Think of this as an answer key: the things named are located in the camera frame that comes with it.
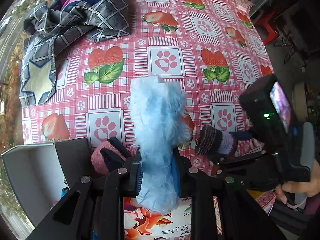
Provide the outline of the person's right hand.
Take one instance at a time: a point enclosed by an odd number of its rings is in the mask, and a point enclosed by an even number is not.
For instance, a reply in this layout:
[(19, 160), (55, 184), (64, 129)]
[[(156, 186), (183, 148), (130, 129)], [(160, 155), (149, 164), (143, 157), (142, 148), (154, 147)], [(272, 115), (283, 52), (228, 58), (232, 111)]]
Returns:
[(317, 195), (320, 191), (319, 189), (319, 163), (315, 159), (313, 162), (313, 168), (311, 171), (310, 181), (306, 182), (296, 182), (296, 181), (287, 181), (283, 185), (276, 186), (277, 197), (284, 204), (287, 204), (287, 197), (285, 192), (289, 193), (303, 193), (307, 197), (313, 197)]

